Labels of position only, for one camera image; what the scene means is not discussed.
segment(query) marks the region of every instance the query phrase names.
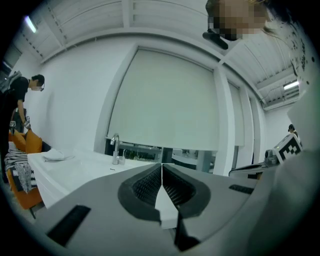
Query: black hair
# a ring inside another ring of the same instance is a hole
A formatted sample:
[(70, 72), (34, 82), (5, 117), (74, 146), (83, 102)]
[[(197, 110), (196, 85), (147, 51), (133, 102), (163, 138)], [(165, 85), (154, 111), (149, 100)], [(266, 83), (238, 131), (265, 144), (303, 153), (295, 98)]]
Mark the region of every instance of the black hair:
[(290, 124), (290, 125), (289, 125), (289, 130), (295, 130), (295, 127), (294, 127), (293, 124)]
[(31, 79), (34, 81), (34, 80), (38, 80), (38, 82), (36, 83), (36, 86), (43, 86), (44, 83), (45, 83), (45, 77), (42, 75), (42, 74), (37, 74), (33, 77), (31, 77)]

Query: white cloth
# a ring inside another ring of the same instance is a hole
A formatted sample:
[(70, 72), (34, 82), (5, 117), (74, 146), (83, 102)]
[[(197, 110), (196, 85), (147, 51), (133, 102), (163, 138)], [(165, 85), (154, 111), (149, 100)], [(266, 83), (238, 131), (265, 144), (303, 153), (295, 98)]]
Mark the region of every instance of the white cloth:
[(42, 153), (42, 155), (46, 160), (55, 160), (55, 161), (68, 160), (75, 157), (72, 150), (69, 150), (69, 149), (56, 150), (54, 148), (50, 149), (48, 152)]

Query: ceiling beam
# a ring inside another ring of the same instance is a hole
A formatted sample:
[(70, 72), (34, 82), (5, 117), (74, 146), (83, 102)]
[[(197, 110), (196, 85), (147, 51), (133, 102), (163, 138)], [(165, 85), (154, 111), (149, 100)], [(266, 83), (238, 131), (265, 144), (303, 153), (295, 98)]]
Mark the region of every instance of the ceiling beam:
[(294, 70), (292, 67), (289, 67), (288, 69), (285, 69), (284, 71), (258, 83), (256, 85), (256, 88), (261, 91), (262, 89), (272, 89), (273, 86), (279, 86), (279, 84), (287, 83), (290, 80), (295, 80), (297, 77), (294, 74)]
[(29, 52), (32, 56), (34, 56), (39, 62), (41, 62), (44, 58), (42, 54), (36, 49), (35, 46), (29, 41), (26, 35), (23, 32), (17, 33), (15, 38), (12, 40), (15, 46), (20, 50), (20, 52)]
[(134, 1), (133, 0), (121, 0), (122, 4), (122, 19), (123, 19), (123, 27), (125, 29), (130, 28), (134, 17), (133, 17), (133, 10), (134, 10)]
[(223, 65), (231, 56), (232, 54), (236, 51), (236, 49), (243, 43), (242, 40), (237, 40), (234, 42), (231, 42), (229, 44), (229, 48), (224, 54), (224, 57), (219, 61), (219, 65)]
[(287, 100), (277, 100), (276, 102), (273, 102), (272, 104), (269, 104), (267, 106), (263, 106), (263, 110), (265, 111), (270, 111), (270, 110), (274, 110), (274, 109), (278, 109), (284, 106), (288, 106), (291, 105), (295, 102), (297, 102), (299, 100), (299, 96), (291, 98), (291, 99), (287, 99)]
[(62, 29), (60, 28), (57, 17), (54, 14), (54, 12), (52, 11), (52, 9), (49, 6), (49, 3), (47, 1), (45, 1), (43, 3), (43, 6), (40, 9), (39, 14), (42, 17), (43, 22), (48, 27), (48, 29), (49, 29), (51, 35), (53, 36), (53, 38), (55, 39), (56, 43), (60, 47), (64, 47), (64, 45), (66, 44), (66, 39), (63, 35)]
[[(115, 36), (115, 35), (123, 35), (123, 36), (127, 36), (127, 35), (155, 35), (155, 36), (162, 36), (165, 38), (170, 38), (170, 39), (174, 39), (180, 42), (184, 42), (187, 43), (189, 45), (192, 45), (198, 49), (202, 49), (203, 51), (206, 51), (207, 53), (211, 54), (212, 56), (215, 56), (218, 59), (223, 59), (225, 56), (222, 55), (220, 52), (218, 52), (217, 50), (215, 50), (213, 47), (208, 46), (207, 44), (204, 44), (202, 42), (199, 42), (196, 39), (190, 38), (188, 36), (184, 36), (175, 32), (171, 32), (171, 31), (167, 31), (167, 30), (162, 30), (162, 29), (156, 29), (156, 28), (146, 28), (146, 27), (130, 27), (130, 28), (114, 28), (114, 29), (107, 29), (107, 30), (102, 30), (102, 31), (98, 31), (98, 32), (93, 32), (81, 37), (78, 37), (77, 39), (68, 42), (65, 47), (71, 47), (74, 46), (76, 44), (79, 44), (83, 41), (87, 41), (89, 39), (94, 39), (97, 37), (101, 37), (101, 36)], [(48, 56), (46, 56), (41, 63), (46, 62), (47, 60), (49, 60), (50, 58), (52, 58), (53, 56), (57, 55), (58, 53), (62, 52), (64, 50), (64, 48), (60, 47), (58, 50), (55, 50), (54, 52), (52, 52), (51, 54), (49, 54)], [(232, 68), (235, 73), (237, 73), (242, 79), (243, 82), (252, 90), (252, 92), (255, 94), (256, 97), (258, 97), (259, 99), (262, 99), (262, 94), (257, 90), (256, 86), (254, 85), (254, 83), (251, 81), (251, 79), (246, 76), (237, 65), (235, 65), (234, 63), (232, 63), (230, 60), (226, 60), (226, 64)], [(215, 69), (218, 66), (218, 63), (214, 66), (212, 66), (212, 69)]]

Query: white counter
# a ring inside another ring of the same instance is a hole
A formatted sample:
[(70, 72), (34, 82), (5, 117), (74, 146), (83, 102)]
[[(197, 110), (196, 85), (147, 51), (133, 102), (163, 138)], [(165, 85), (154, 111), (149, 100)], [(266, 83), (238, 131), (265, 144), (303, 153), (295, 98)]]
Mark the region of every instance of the white counter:
[[(125, 165), (113, 165), (112, 156), (89, 150), (75, 149), (74, 155), (74, 158), (64, 161), (45, 161), (42, 153), (27, 155), (28, 163), (34, 171), (37, 187), (46, 208), (51, 207), (91, 180), (154, 164), (126, 159)], [(176, 227), (178, 211), (162, 186), (157, 196), (155, 208), (160, 211), (164, 229)]]
[(188, 164), (188, 165), (193, 165), (196, 166), (198, 163), (198, 159), (191, 158), (191, 157), (185, 157), (185, 156), (179, 156), (179, 155), (172, 155), (172, 159), (177, 160), (179, 162)]

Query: ceiling light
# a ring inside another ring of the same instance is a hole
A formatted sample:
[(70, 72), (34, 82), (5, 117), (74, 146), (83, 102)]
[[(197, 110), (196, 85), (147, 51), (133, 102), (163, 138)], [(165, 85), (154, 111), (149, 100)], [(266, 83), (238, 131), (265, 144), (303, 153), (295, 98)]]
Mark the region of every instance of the ceiling light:
[(2, 61), (2, 63), (10, 70), (12, 70), (12, 68), (5, 62), (5, 61)]
[(285, 87), (283, 87), (283, 89), (284, 89), (284, 90), (288, 90), (288, 89), (290, 89), (290, 88), (292, 88), (292, 87), (295, 87), (295, 86), (298, 86), (298, 85), (299, 85), (299, 82), (298, 82), (298, 81), (295, 81), (295, 82), (293, 82), (293, 83), (290, 83), (290, 84), (286, 85)]
[(29, 16), (26, 16), (24, 18), (24, 20), (27, 23), (27, 25), (29, 26), (29, 28), (31, 29), (31, 31), (33, 33), (36, 33), (37, 29), (36, 29), (35, 25), (32, 23), (32, 21), (30, 20)]

